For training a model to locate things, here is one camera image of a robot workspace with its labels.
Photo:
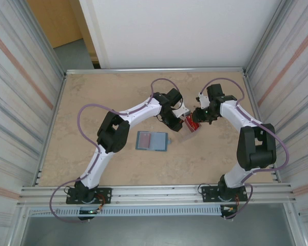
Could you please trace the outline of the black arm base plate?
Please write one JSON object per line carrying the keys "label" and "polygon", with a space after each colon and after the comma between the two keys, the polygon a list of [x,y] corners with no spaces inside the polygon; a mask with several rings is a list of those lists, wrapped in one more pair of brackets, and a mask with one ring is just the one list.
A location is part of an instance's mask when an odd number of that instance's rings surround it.
{"label": "black arm base plate", "polygon": [[219,186],[201,187],[203,202],[241,202],[247,201],[248,196],[245,186],[238,188],[221,188]]}
{"label": "black arm base plate", "polygon": [[112,188],[93,188],[77,189],[69,188],[67,190],[67,204],[110,204]]}

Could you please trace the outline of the wide aluminium frame rail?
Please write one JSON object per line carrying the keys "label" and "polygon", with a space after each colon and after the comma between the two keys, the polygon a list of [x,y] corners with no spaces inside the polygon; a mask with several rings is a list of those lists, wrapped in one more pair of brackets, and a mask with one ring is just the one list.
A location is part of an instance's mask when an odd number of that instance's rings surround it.
{"label": "wide aluminium frame rail", "polygon": [[[155,206],[201,204],[202,195],[197,185],[168,186],[112,186],[110,206]],[[253,184],[251,204],[295,203],[296,198],[288,183]],[[17,205],[46,207],[55,187],[25,187]]]}

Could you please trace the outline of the thin aluminium frame rail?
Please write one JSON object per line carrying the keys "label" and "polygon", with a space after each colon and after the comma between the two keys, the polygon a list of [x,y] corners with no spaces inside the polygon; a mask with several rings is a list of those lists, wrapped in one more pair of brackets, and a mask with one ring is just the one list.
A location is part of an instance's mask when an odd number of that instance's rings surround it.
{"label": "thin aluminium frame rail", "polygon": [[244,72],[242,67],[193,67],[193,68],[118,68],[67,70],[66,74],[127,74],[127,73],[176,73],[176,72]]}

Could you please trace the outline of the wooden door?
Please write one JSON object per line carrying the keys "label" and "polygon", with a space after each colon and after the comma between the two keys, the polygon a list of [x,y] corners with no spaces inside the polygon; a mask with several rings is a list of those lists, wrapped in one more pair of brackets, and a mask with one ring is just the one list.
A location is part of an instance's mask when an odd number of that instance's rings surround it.
{"label": "wooden door", "polygon": [[27,0],[53,48],[82,38],[70,0]]}

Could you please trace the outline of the small black controller box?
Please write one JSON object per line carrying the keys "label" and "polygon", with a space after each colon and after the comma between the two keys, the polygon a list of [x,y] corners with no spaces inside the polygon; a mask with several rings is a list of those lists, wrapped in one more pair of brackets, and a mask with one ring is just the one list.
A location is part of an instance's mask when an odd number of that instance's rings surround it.
{"label": "small black controller box", "polygon": [[233,219],[238,212],[237,205],[220,205],[221,217],[223,219]]}
{"label": "small black controller box", "polygon": [[102,211],[102,208],[103,208],[103,205],[99,205],[98,207],[96,208],[80,208],[79,210],[79,213],[78,213],[78,219],[80,221],[88,221],[88,220],[92,220],[95,215],[98,215],[101,213]]}

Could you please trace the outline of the aluminium upright post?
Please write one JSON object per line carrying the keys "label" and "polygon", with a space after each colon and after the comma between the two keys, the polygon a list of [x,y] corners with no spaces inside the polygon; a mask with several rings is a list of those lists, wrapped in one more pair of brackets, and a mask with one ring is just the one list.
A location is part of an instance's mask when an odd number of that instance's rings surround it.
{"label": "aluminium upright post", "polygon": [[263,52],[267,48],[269,42],[273,38],[275,32],[282,25],[284,16],[288,12],[290,6],[294,3],[294,0],[280,0],[276,11],[274,12],[272,19],[270,20],[264,34],[262,35],[257,47],[255,48],[251,58],[249,59],[247,65],[243,68],[244,74],[249,76],[256,64],[258,63]]}
{"label": "aluminium upright post", "polygon": [[26,0],[19,0],[22,9],[25,11],[26,24],[30,27],[31,32],[35,36],[36,41],[39,43],[40,49],[43,51],[45,57],[48,59],[50,65],[56,72],[56,74],[62,78],[65,78],[66,72],[59,61],[57,54],[52,48],[47,36],[42,30],[39,22],[34,16],[29,4]]}

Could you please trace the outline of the aluminium table side rail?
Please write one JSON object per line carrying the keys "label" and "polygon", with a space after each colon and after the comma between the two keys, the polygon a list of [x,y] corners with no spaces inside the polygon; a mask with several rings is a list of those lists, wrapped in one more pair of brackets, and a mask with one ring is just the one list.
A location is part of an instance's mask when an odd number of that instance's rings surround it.
{"label": "aluminium table side rail", "polygon": [[50,125],[49,125],[49,128],[48,128],[48,133],[47,133],[44,145],[43,145],[41,156],[39,158],[37,171],[36,171],[36,174],[34,175],[34,179],[33,179],[33,183],[32,183],[32,186],[34,186],[34,187],[39,185],[38,183],[39,183],[39,180],[40,180],[41,175],[42,175],[42,169],[43,169],[44,161],[45,161],[45,158],[46,158],[46,155],[47,155],[47,151],[48,151],[48,148],[49,148],[54,124],[55,124],[55,121],[56,121],[56,117],[57,117],[59,107],[60,107],[60,103],[61,103],[61,100],[62,100],[62,96],[63,96],[63,93],[64,93],[66,80],[67,80],[66,77],[64,77],[64,80],[62,82],[62,85],[61,85],[61,88],[60,88],[60,91],[59,91],[59,94],[58,94],[58,97],[57,97],[57,101],[56,101],[56,104],[55,104],[55,107],[54,107],[54,110],[53,110],[53,115],[52,115],[52,119],[51,119],[51,122],[50,122]]}
{"label": "aluminium table side rail", "polygon": [[[249,101],[251,102],[251,107],[252,107],[252,111],[254,113],[254,118],[259,120],[259,121],[263,121],[261,119],[259,107],[258,107],[258,104],[255,100],[254,93],[253,93],[253,90],[251,88],[247,73],[243,72],[242,78],[243,78],[243,81],[244,81],[244,85],[246,87],[246,91],[247,91],[247,94],[248,94]],[[265,172],[261,172],[261,174],[263,174],[263,173],[270,173],[274,183],[280,183],[281,182],[280,179],[279,179],[279,176],[278,176],[278,171],[272,171],[272,170],[269,171],[268,168],[267,168]]]}

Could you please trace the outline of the blue leather card holder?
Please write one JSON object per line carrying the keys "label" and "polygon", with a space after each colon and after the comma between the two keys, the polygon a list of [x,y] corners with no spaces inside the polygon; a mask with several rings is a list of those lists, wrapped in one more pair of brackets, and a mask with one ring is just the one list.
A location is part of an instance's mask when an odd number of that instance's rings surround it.
{"label": "blue leather card holder", "polygon": [[[139,148],[139,135],[141,132],[148,132],[151,134],[150,147],[148,149]],[[149,131],[137,132],[136,150],[166,152],[168,144],[169,144],[168,133],[149,132]]]}

